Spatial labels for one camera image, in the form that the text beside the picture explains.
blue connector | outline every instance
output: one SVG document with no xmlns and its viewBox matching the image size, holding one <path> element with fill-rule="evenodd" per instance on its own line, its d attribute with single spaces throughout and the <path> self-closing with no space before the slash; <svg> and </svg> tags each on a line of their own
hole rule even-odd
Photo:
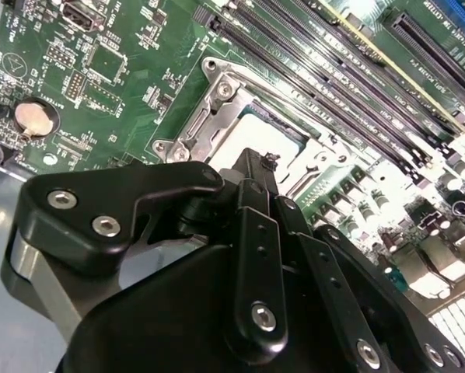
<svg viewBox="0 0 465 373">
<path fill-rule="evenodd" d="M 457 0 L 433 0 L 465 34 L 465 8 Z"/>
</svg>

black ram slot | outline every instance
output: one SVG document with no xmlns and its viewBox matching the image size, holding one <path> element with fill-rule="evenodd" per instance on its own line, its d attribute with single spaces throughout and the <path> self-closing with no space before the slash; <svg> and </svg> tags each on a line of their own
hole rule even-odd
<svg viewBox="0 0 465 373">
<path fill-rule="evenodd" d="M 397 150 L 388 145 L 382 138 L 374 138 L 373 134 L 366 133 L 361 126 L 353 125 L 354 120 L 340 107 L 332 103 L 326 97 L 319 95 L 318 92 L 314 92 L 310 84 L 300 79 L 296 73 L 273 58 L 271 54 L 265 53 L 265 49 L 253 39 L 243 33 L 239 33 L 237 28 L 222 19 L 214 21 L 211 28 L 220 36 L 232 41 L 238 47 L 243 48 L 249 55 L 256 58 L 261 63 L 266 64 L 273 71 L 276 71 L 276 73 L 282 76 L 289 84 L 299 90 L 300 93 L 313 100 L 317 106 L 333 116 L 342 127 L 357 138 L 362 139 L 369 147 L 377 150 L 382 157 L 388 159 L 395 166 L 400 168 L 402 172 L 406 174 L 414 173 L 414 170 L 407 165 Z"/>
<path fill-rule="evenodd" d="M 411 139 L 401 134 L 392 124 L 388 124 L 385 120 L 382 120 L 378 112 L 372 106 L 349 92 L 348 87 L 339 80 L 333 79 L 332 77 L 328 78 L 325 75 L 326 72 L 307 58 L 301 48 L 284 37 L 273 27 L 263 22 L 256 13 L 246 8 L 244 5 L 238 5 L 236 10 L 231 10 L 230 12 L 231 15 L 235 16 L 243 25 L 250 26 L 251 30 L 256 30 L 258 33 L 264 34 L 272 41 L 273 45 L 279 50 L 284 51 L 299 66 L 305 68 L 313 75 L 315 80 L 321 85 L 325 85 L 325 87 L 339 100 L 343 98 L 343 102 L 353 104 L 351 109 L 356 112 L 360 118 L 370 123 L 373 127 L 383 132 L 388 138 L 399 144 L 403 149 L 410 152 L 418 167 L 422 167 L 424 162 L 429 161 L 429 156 L 422 149 L 417 148 Z"/>
<path fill-rule="evenodd" d="M 435 77 L 465 103 L 465 71 L 407 13 L 400 15 L 392 30 L 433 70 Z"/>
<path fill-rule="evenodd" d="M 279 4 L 278 0 L 271 0 L 273 4 Z M 367 65 L 368 67 L 375 72 L 377 75 L 383 78 L 385 82 L 389 85 L 391 85 L 394 89 L 396 89 L 401 95 L 404 95 L 406 97 L 410 97 L 412 100 L 408 100 L 407 104 L 411 106 L 415 111 L 418 113 L 421 113 L 425 115 L 431 122 L 436 124 L 439 128 L 442 129 L 443 132 L 450 136 L 454 136 L 456 134 L 459 134 L 458 128 L 451 124 L 451 123 L 445 123 L 444 121 L 439 120 L 437 117 L 432 115 L 428 111 L 426 107 L 423 106 L 423 103 L 417 99 L 416 96 L 411 95 L 404 87 L 402 87 L 397 81 L 393 79 L 393 76 L 390 76 L 386 69 L 383 68 L 380 65 L 377 65 L 374 63 L 374 61 L 369 60 L 369 58 L 363 54 L 354 44 L 351 40 L 346 38 L 342 33 L 337 31 L 334 28 L 334 25 L 329 24 L 324 18 L 319 16 L 316 12 L 316 6 L 313 1 L 310 0 L 292 0 L 292 2 L 298 6 L 301 10 L 305 11 L 307 14 L 310 14 L 310 17 L 317 23 L 318 26 L 324 29 L 326 33 L 329 33 L 332 37 L 334 37 L 341 45 L 345 47 L 348 51 L 350 51 L 353 55 L 359 56 L 362 55 L 363 58 L 368 62 Z"/>
<path fill-rule="evenodd" d="M 342 61 L 333 51 L 330 50 L 329 47 L 322 44 L 317 37 L 315 37 L 310 31 L 308 31 L 307 26 L 304 24 L 305 23 L 304 21 L 302 21 L 300 18 L 295 16 L 292 12 L 290 12 L 278 0 L 256 0 L 256 3 L 265 12 L 267 12 L 271 17 L 273 17 L 277 22 L 282 24 L 287 30 L 290 30 L 294 35 L 296 35 L 300 40 L 302 40 L 306 45 L 310 46 L 315 51 L 318 51 L 321 55 L 323 55 L 329 61 L 333 61 L 333 64 L 336 64 L 335 68 L 337 68 L 338 71 L 346 70 L 355 79 L 360 81 L 362 84 L 361 87 L 366 89 L 366 92 L 368 92 L 366 94 L 368 96 L 370 96 L 373 99 L 382 100 L 387 106 L 389 106 L 388 110 L 392 112 L 392 114 L 397 119 L 399 119 L 406 127 L 408 127 L 410 131 L 412 131 L 417 136 L 427 141 L 433 148 L 437 148 L 437 147 L 443 148 L 446 146 L 446 143 L 453 140 L 452 138 L 442 140 L 429 128 L 421 126 L 417 122 L 416 118 L 412 117 L 411 113 L 405 107 L 401 106 L 395 100 L 390 99 L 386 95 L 383 95 L 379 91 L 379 89 L 374 87 L 374 85 L 370 85 L 368 83 L 369 77 L 359 68 L 354 68 L 352 66 L 353 61 L 351 59 L 343 57 L 343 59 L 345 59 L 348 63 L 345 63 L 344 61 Z M 360 51 L 357 50 L 357 48 L 355 48 L 353 44 L 350 44 L 348 46 L 346 45 L 348 43 L 345 43 L 345 40 L 343 41 L 344 41 L 343 43 L 344 47 L 346 47 L 347 50 L 353 53 L 353 55 L 355 56 L 360 55 Z M 404 97 L 402 97 L 402 99 L 410 107 L 414 108 L 414 104 L 410 103 L 407 100 L 406 97 L 408 97 L 409 94 L 407 91 L 405 91 L 403 87 L 398 85 L 393 79 L 388 79 L 386 76 L 385 77 L 381 76 L 382 74 L 380 74 L 380 71 L 378 71 L 378 68 L 374 64 L 369 62 L 367 59 L 359 60 L 359 62 L 363 66 L 365 66 L 367 69 L 369 69 L 371 72 L 373 72 L 375 75 L 380 76 L 380 78 L 383 80 L 385 84 L 391 86 L 397 92 L 403 94 Z M 429 119 L 431 117 L 430 113 L 427 110 L 425 110 L 424 107 L 420 106 L 420 108 L 421 109 L 416 110 L 416 111 L 422 113 Z"/>
</svg>

metal bolt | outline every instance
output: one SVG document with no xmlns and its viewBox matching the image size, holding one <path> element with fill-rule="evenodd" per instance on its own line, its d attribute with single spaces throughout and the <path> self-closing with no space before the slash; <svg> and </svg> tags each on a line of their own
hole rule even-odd
<svg viewBox="0 0 465 373">
<path fill-rule="evenodd" d="M 460 361 L 459 357 L 457 357 L 457 355 L 455 355 L 452 350 L 450 350 L 447 346 L 445 346 L 443 350 L 456 367 L 461 368 L 463 366 L 463 363 Z"/>
<path fill-rule="evenodd" d="M 276 317 L 265 305 L 254 305 L 251 309 L 251 317 L 253 322 L 264 332 L 271 332 L 276 329 Z"/>
<path fill-rule="evenodd" d="M 429 344 L 425 344 L 426 354 L 428 355 L 429 359 L 433 361 L 439 367 L 442 367 L 445 363 L 443 362 L 443 358 L 440 354 Z"/>
<path fill-rule="evenodd" d="M 155 150 L 158 152 L 163 152 L 165 150 L 165 145 L 161 142 L 155 143 Z"/>
<path fill-rule="evenodd" d="M 372 369 L 379 369 L 379 367 L 381 367 L 381 360 L 379 359 L 378 353 L 368 342 L 365 340 L 358 340 L 357 351 L 362 360 L 364 360 L 369 367 Z"/>
<path fill-rule="evenodd" d="M 98 235 L 115 237 L 121 232 L 121 225 L 111 216 L 99 216 L 93 220 L 93 229 Z"/>
<path fill-rule="evenodd" d="M 340 235 L 338 235 L 338 232 L 336 232 L 334 229 L 328 229 L 327 233 L 332 239 L 336 239 L 336 240 L 340 239 Z"/>
<path fill-rule="evenodd" d="M 217 86 L 217 97 L 223 100 L 233 97 L 234 89 L 228 82 L 220 82 Z"/>
<path fill-rule="evenodd" d="M 186 152 L 186 149 L 177 149 L 174 153 L 174 158 L 178 162 L 186 162 L 189 159 L 189 155 Z"/>
<path fill-rule="evenodd" d="M 77 197 L 66 190 L 55 190 L 47 195 L 47 202 L 58 210 L 70 210 L 77 206 Z"/>
<path fill-rule="evenodd" d="M 296 210 L 296 203 L 290 200 L 289 198 L 285 198 L 285 205 L 291 208 L 292 210 Z"/>
</svg>

black bracket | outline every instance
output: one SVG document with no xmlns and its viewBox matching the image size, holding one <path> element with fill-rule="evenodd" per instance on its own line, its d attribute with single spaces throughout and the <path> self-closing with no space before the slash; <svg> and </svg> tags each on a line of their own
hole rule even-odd
<svg viewBox="0 0 465 373">
<path fill-rule="evenodd" d="M 71 296 L 79 324 L 63 326 L 58 373 L 464 373 L 462 354 L 336 228 L 311 232 L 278 195 L 272 162 L 248 149 L 233 181 L 199 162 L 29 181 L 2 276 L 58 325 L 58 294 Z M 134 244 L 193 235 L 207 245 L 115 295 L 108 287 Z"/>
</svg>

motherboard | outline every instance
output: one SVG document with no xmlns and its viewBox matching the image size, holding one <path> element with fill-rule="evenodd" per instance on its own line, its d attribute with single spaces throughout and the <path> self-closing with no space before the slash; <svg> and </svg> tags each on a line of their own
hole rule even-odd
<svg viewBox="0 0 465 373">
<path fill-rule="evenodd" d="M 0 146 L 31 174 L 252 148 L 310 225 L 436 279 L 399 283 L 435 298 L 465 277 L 465 2 L 3 2 Z"/>
</svg>

